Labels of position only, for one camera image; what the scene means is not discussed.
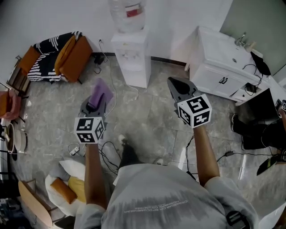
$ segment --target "power strip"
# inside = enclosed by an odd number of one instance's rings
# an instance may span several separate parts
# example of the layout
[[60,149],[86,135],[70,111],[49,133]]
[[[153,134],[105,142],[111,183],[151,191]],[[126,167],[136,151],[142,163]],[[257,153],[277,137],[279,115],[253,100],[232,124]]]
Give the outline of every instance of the power strip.
[[77,152],[79,152],[79,150],[80,150],[80,148],[75,147],[75,148],[70,152],[70,155],[71,155],[71,156],[76,155],[76,154],[77,154]]

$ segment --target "cabinet drawer handle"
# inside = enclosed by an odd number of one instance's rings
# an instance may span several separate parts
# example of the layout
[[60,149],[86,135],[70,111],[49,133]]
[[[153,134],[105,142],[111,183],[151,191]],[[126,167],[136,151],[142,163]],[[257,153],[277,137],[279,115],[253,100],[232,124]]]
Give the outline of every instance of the cabinet drawer handle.
[[221,84],[223,81],[224,81],[224,78],[222,78],[219,83]]
[[222,83],[222,84],[225,84],[227,82],[228,78],[226,78],[226,80]]

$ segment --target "orange cushion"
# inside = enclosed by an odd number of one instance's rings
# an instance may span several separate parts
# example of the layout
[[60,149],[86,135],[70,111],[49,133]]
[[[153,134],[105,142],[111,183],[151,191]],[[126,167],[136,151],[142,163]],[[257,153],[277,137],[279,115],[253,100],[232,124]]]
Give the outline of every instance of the orange cushion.
[[69,204],[71,204],[77,198],[76,194],[60,178],[56,178],[50,186]]
[[9,92],[3,92],[0,95],[0,116],[6,114],[9,110]]
[[72,51],[72,48],[75,46],[75,44],[76,44],[76,36],[73,35],[67,41],[67,43],[64,45],[62,50],[59,52],[57,60],[55,61],[55,73],[56,73],[57,76],[61,74],[59,68],[63,65],[63,63],[67,59],[68,55]]
[[30,47],[24,57],[19,62],[19,67],[22,68],[22,73],[26,76],[31,70],[32,66],[41,54],[37,52],[34,47]]

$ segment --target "marble floor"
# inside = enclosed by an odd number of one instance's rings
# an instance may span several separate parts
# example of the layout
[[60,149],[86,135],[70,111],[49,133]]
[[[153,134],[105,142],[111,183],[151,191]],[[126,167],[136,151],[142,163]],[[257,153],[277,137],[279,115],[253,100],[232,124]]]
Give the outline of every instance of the marble floor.
[[[107,129],[100,144],[112,141],[120,151],[117,137],[122,133],[130,139],[143,162],[152,163],[162,157],[165,165],[178,166],[186,171],[185,147],[193,135],[193,130],[184,125],[173,112],[174,102],[166,81],[169,76],[188,77],[184,67],[152,61],[149,86],[147,89],[138,88],[139,96],[135,99],[137,92],[125,84],[114,57],[110,57],[110,63],[111,77],[117,91],[117,105],[106,118]],[[90,95],[94,82],[99,77],[111,87],[108,62],[103,63],[101,68],[100,74],[96,74],[93,59],[90,59],[80,77],[82,85],[64,82],[52,85],[46,82],[31,83],[29,99],[25,101],[25,108],[22,109],[26,124],[21,123],[28,133],[27,153],[20,154],[18,160],[12,164],[19,179],[36,179],[37,193],[46,200],[45,178],[52,163],[69,156],[67,146],[77,142],[73,125],[82,101]],[[230,150],[242,154],[270,154],[269,148],[243,151],[240,136],[230,129],[229,120],[236,111],[234,102],[214,95],[207,96],[213,113],[206,128],[217,158]],[[114,104],[115,98],[108,105],[107,112]],[[119,158],[110,144],[106,144],[104,151],[113,163],[119,164]],[[84,152],[85,147],[82,145],[80,154],[84,155]],[[188,152],[191,172],[196,173],[194,141]],[[267,158],[269,157],[235,154],[219,161],[221,176],[232,178],[243,196],[256,209],[273,201],[282,202],[286,197],[286,179],[283,175],[286,166],[276,165],[256,176],[259,165]],[[107,174],[107,178],[112,183],[115,175]],[[29,209],[25,209],[25,212],[33,224],[35,216]],[[45,228],[39,220],[34,227]]]

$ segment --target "purple cloth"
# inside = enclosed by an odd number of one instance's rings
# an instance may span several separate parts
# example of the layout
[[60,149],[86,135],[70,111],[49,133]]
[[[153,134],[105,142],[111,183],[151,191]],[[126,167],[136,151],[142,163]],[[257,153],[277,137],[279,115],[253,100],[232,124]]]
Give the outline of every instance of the purple cloth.
[[110,100],[113,97],[112,91],[109,89],[107,84],[103,81],[103,79],[98,78],[96,81],[96,85],[93,89],[93,93],[91,97],[89,98],[89,104],[94,106],[95,108],[98,106],[99,100],[102,96],[102,94],[105,95],[106,98],[106,105],[110,102]]

